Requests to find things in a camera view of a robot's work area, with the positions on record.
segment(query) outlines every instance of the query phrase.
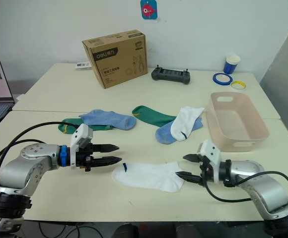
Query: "cardboard box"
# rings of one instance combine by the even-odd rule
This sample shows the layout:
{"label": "cardboard box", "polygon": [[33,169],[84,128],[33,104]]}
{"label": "cardboard box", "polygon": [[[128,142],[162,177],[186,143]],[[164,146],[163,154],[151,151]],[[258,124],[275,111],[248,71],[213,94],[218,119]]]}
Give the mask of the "cardboard box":
{"label": "cardboard box", "polygon": [[147,74],[145,35],[138,30],[82,42],[103,88]]}

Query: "game controller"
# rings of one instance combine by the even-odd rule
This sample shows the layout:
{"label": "game controller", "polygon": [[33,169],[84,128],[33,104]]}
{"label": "game controller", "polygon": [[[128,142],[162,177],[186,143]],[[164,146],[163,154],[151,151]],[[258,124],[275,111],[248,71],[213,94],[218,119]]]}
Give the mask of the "game controller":
{"label": "game controller", "polygon": [[167,80],[183,84],[189,84],[190,82],[190,73],[188,72],[188,69],[186,69],[186,71],[176,71],[172,69],[163,69],[157,65],[157,68],[154,69],[151,76],[154,80]]}

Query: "white sock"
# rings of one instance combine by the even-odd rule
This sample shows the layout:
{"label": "white sock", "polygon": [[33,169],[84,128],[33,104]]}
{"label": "white sock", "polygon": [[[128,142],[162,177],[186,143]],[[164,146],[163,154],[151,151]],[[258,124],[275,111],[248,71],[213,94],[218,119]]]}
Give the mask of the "white sock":
{"label": "white sock", "polygon": [[112,178],[131,187],[154,188],[165,192],[178,192],[184,180],[175,172],[182,171],[177,162],[167,164],[126,163],[116,167]]}
{"label": "white sock", "polygon": [[170,133],[176,140],[186,140],[192,132],[195,120],[205,108],[182,107],[170,127]]}

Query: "blue joint ring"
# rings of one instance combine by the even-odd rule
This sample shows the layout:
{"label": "blue joint ring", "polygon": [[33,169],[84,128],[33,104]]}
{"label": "blue joint ring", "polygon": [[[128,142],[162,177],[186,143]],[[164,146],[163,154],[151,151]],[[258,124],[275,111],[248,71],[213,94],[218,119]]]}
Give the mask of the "blue joint ring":
{"label": "blue joint ring", "polygon": [[62,145],[61,146],[61,152],[60,152],[60,161],[61,161],[61,166],[66,167],[67,166],[67,146]]}
{"label": "blue joint ring", "polygon": [[[227,76],[227,77],[229,77],[229,81],[228,82],[220,82],[219,80],[217,80],[217,75],[225,75],[225,76]],[[216,73],[216,74],[214,74],[214,76],[213,76],[213,81],[216,83],[216,84],[219,84],[219,85],[222,85],[222,86],[226,86],[226,85],[230,85],[230,83],[232,83],[232,81],[233,81],[233,79],[232,79],[232,77],[230,76],[230,75],[228,75],[228,74],[225,74],[225,73]]]}

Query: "blue sock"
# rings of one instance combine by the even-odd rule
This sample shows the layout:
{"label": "blue sock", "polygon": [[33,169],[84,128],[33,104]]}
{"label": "blue sock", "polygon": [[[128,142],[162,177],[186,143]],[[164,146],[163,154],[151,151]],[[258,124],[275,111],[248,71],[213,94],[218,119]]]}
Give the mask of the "blue sock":
{"label": "blue sock", "polygon": [[[172,137],[172,135],[170,133],[170,127],[172,126],[172,124],[173,124],[173,121],[167,123],[166,125],[162,126],[159,129],[157,129],[157,131],[155,132],[155,137],[158,140],[158,142],[168,145],[168,144],[171,144],[171,143],[177,141],[174,137]],[[201,117],[199,117],[195,120],[193,130],[197,130],[201,127],[203,127],[203,124],[202,124]]]}
{"label": "blue sock", "polygon": [[129,130],[136,124],[136,118],[117,114],[115,112],[106,112],[103,110],[92,110],[87,114],[80,115],[84,124],[87,125],[112,125],[118,129]]}

